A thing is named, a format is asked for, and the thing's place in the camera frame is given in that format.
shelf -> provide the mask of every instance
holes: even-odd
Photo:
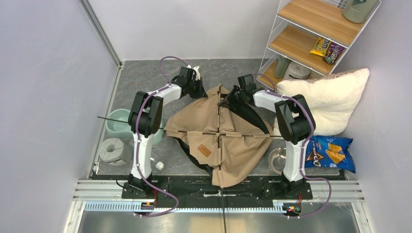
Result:
[[[275,85],[277,85],[278,82],[282,81],[282,79],[277,79],[273,76],[273,70],[276,67],[276,63],[277,61],[274,61],[263,73],[264,75],[268,76]],[[264,77],[260,76],[257,80],[265,84],[267,87],[272,88],[272,84],[269,81],[267,81],[267,79],[265,79]]]
[[[316,44],[316,40],[317,37],[311,34],[292,26],[287,26],[270,43],[269,48],[327,75],[332,70],[333,65],[326,63],[321,56],[309,53]]]
[[[278,15],[287,21],[323,35],[346,47],[352,43],[363,23],[348,21],[342,9],[321,0],[292,0]]]

stainless steel bowl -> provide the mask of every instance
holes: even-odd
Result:
[[[269,168],[281,175],[286,164],[286,148],[276,148],[269,154]]]

white wall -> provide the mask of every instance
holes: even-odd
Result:
[[[116,68],[77,0],[0,11],[0,232],[62,232]]]
[[[378,233],[411,232],[412,2],[383,0],[337,71],[371,70],[344,135]]]
[[[90,0],[121,60],[262,58],[279,0]]]

fluffy pillow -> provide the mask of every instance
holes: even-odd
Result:
[[[358,104],[369,69],[330,74],[316,80],[284,80],[277,84],[280,94],[302,94],[316,122],[315,135],[331,136],[341,133]],[[274,134],[280,135],[277,118]]]

gray floor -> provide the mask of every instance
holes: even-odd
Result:
[[[303,214],[320,204],[303,203]],[[287,220],[280,214],[226,213],[228,233],[359,233],[351,203],[329,203],[315,216]],[[222,213],[173,213],[140,219],[125,212],[85,212],[80,233],[223,233]]]
[[[200,66],[200,74],[203,77],[205,90],[209,90],[219,83],[230,90],[238,84],[237,77],[249,73],[258,72],[260,59],[227,59],[227,60],[187,60],[192,66]],[[163,62],[163,69],[170,77],[178,74],[183,63],[176,60]],[[120,76],[116,90],[112,111],[124,108],[130,109],[137,91],[153,91],[166,84],[165,78],[159,71],[159,61],[127,61]],[[194,101],[189,96],[173,101],[163,108],[163,119],[168,120],[180,109]],[[273,124],[275,114],[262,108],[255,108],[257,113],[269,124]],[[123,140],[125,144],[132,145],[132,139]],[[285,147],[283,140],[276,139],[270,145],[264,156],[250,175],[274,175],[268,166],[268,155],[277,147]],[[159,171],[152,162],[154,175],[207,175],[187,158],[178,144],[171,138],[164,138],[159,144],[153,146],[152,157],[164,163],[165,167]],[[99,161],[97,174],[99,175],[128,175],[132,163],[122,166],[111,166]],[[308,175],[338,175],[335,168],[309,168]]]

